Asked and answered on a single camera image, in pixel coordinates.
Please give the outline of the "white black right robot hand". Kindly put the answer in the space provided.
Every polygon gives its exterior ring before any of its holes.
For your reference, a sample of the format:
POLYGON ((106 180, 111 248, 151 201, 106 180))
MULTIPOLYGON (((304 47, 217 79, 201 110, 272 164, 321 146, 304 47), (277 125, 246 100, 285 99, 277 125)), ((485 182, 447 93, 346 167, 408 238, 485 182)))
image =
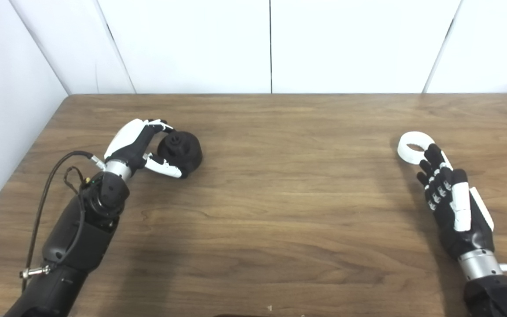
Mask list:
POLYGON ((463 169, 451 168, 443 151, 429 144, 416 175, 425 202, 433 213, 439 241, 449 257, 457 260, 469 251, 495 251, 493 225, 482 211, 463 169))

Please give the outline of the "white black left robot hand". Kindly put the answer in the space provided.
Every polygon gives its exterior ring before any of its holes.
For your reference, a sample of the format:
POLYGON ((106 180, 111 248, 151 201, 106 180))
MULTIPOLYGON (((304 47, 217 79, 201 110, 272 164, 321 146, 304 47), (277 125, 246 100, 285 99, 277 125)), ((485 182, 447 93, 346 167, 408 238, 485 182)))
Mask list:
POLYGON ((119 176, 125 182, 144 168, 169 177, 183 178, 184 173, 180 168, 157 154, 147 152, 156 134, 173 132, 175 129, 163 120, 135 119, 128 122, 107 147, 104 171, 119 176))

